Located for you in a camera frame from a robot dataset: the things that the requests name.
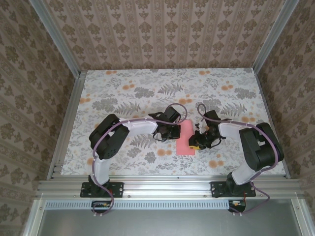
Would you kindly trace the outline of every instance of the patterned table surface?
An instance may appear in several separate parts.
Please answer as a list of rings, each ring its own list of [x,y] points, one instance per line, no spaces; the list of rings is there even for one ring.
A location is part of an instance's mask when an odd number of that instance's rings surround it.
[[[151,69],[88,71],[63,164],[63,175],[88,175],[92,150],[89,135],[111,113],[120,118],[163,112],[179,102],[193,123],[204,103],[220,118],[257,124],[269,122],[251,68]],[[183,115],[181,107],[174,107]],[[242,146],[232,139],[195,156],[176,155],[176,141],[151,135],[127,138],[112,158],[111,175],[226,175],[244,161]],[[285,174],[282,163],[267,174]]]

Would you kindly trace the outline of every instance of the patterned wallpaper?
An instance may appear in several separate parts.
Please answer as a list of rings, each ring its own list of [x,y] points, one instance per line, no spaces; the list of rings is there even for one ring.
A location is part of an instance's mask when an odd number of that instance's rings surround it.
[[[0,235],[17,236],[45,179],[73,76],[27,0],[0,1]]]
[[[258,76],[315,221],[315,0],[299,1]]]
[[[81,70],[251,67],[284,0],[44,0]]]

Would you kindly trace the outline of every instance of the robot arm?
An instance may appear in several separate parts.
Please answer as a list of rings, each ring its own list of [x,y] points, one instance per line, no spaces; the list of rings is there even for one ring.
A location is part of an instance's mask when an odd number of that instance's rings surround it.
[[[215,111],[207,112],[205,117],[221,120]],[[217,139],[233,138],[240,141],[245,162],[228,175],[225,191],[231,196],[242,195],[242,185],[249,183],[251,178],[263,168],[272,166],[275,163],[274,151],[268,141],[253,128],[246,128],[243,125],[234,123],[208,120],[206,120],[206,123],[209,129],[202,134],[199,131],[195,131],[195,134],[189,139],[189,146],[194,149],[205,149],[212,148],[212,143]],[[260,123],[257,127],[271,139],[276,147],[278,159],[282,161],[284,153],[270,125]]]
[[[127,122],[117,126],[113,132],[110,132],[97,146],[96,152],[98,158],[94,164],[94,174],[97,181],[104,185],[109,181],[109,167],[111,158],[119,151],[122,144],[127,137],[139,134],[161,134],[162,141],[167,139],[177,139],[180,136],[180,125],[167,125],[155,121],[145,120],[145,118],[154,118],[167,122],[175,122],[180,117],[180,114],[173,108],[169,107],[164,113],[159,112],[149,114],[139,121]],[[92,132],[89,139],[91,141],[91,148],[94,148],[99,139],[105,134],[107,130],[113,125],[126,120],[118,118],[114,114],[108,115],[103,122]],[[89,182],[94,183],[94,178],[89,177]]]

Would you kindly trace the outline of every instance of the purple cable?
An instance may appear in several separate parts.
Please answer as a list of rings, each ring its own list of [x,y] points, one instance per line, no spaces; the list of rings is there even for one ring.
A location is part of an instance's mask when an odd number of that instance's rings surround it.
[[[114,206],[114,196],[113,196],[113,194],[112,194],[107,188],[105,188],[104,186],[102,186],[102,185],[97,181],[97,179],[96,179],[96,177],[95,177],[95,160],[97,159],[97,156],[96,156],[96,149],[97,149],[98,145],[100,144],[100,142],[102,142],[102,140],[103,140],[113,129],[115,129],[117,126],[119,126],[119,125],[121,125],[121,124],[124,124],[124,123],[128,123],[128,122],[135,122],[135,121],[143,121],[143,120],[145,120],[145,121],[154,121],[154,122],[163,123],[163,124],[170,124],[170,125],[177,125],[177,124],[182,123],[182,122],[183,122],[184,120],[186,120],[186,118],[187,118],[187,115],[188,115],[187,108],[186,108],[184,105],[180,104],[180,103],[172,103],[172,104],[170,104],[167,108],[169,108],[170,106],[173,106],[173,105],[179,105],[179,106],[181,106],[181,107],[184,108],[184,110],[185,110],[185,117],[184,117],[182,120],[180,120],[180,121],[178,121],[178,122],[175,122],[175,123],[166,122],[166,121],[162,121],[162,120],[158,120],[158,119],[153,119],[153,118],[136,118],[136,119],[131,119],[131,120],[123,120],[123,121],[120,121],[120,122],[118,122],[117,124],[113,125],[112,127],[110,127],[110,128],[103,134],[103,136],[98,140],[98,142],[95,144],[95,146],[94,146],[94,148],[93,148],[93,158],[94,158],[94,159],[93,159],[93,164],[92,164],[92,175],[93,175],[93,179],[94,179],[94,182],[95,182],[100,188],[102,188],[103,190],[105,190],[105,191],[108,193],[108,195],[109,195],[110,198],[111,198],[111,205],[110,205],[110,207],[107,209],[106,212],[101,213],[101,214],[98,214],[98,213],[95,212],[95,206],[96,206],[96,205],[100,205],[101,203],[94,204],[94,205],[93,205],[93,209],[92,209],[92,212],[94,213],[94,216],[96,216],[96,215],[100,215],[100,216],[105,215],[105,214],[107,214],[107,213],[113,208],[113,206]]]
[[[256,207],[250,209],[250,210],[247,210],[247,211],[244,211],[242,213],[240,213],[239,211],[237,211],[236,209],[230,207],[232,210],[234,210],[237,214],[247,214],[247,213],[250,213],[254,210],[256,210],[257,208],[261,207],[263,204],[265,204],[267,201],[269,201],[270,199],[270,196],[263,192],[262,190],[256,188],[252,182],[253,179],[255,179],[257,176],[259,176],[262,172],[265,172],[265,171],[268,171],[268,170],[271,170],[273,168],[276,167],[276,165],[278,164],[278,161],[279,161],[279,157],[278,157],[278,152],[277,152],[277,149],[275,147],[275,145],[272,143],[271,139],[259,128],[257,128],[256,126],[252,125],[252,124],[249,124],[249,123],[243,123],[243,122],[238,122],[238,121],[232,121],[232,120],[215,120],[215,119],[209,119],[207,117],[205,117],[201,112],[200,112],[200,106],[203,106],[204,110],[205,110],[205,113],[207,112],[207,109],[206,109],[206,106],[204,104],[199,104],[197,106],[197,111],[198,113],[202,116],[202,118],[206,119],[206,120],[209,120],[209,121],[212,121],[212,122],[220,122],[220,123],[233,123],[233,124],[239,124],[239,125],[243,125],[243,126],[248,126],[248,127],[251,127],[255,130],[257,130],[262,136],[264,136],[264,138],[268,141],[268,143],[270,144],[272,150],[274,151],[275,153],[275,163],[271,166],[271,167],[268,167],[268,168],[265,168],[263,170],[260,170],[256,175],[254,175],[253,177],[251,177],[250,179],[250,184],[251,186],[257,190],[258,192],[264,194],[265,196],[267,196],[267,199],[265,201],[263,201],[262,203],[258,204]]]

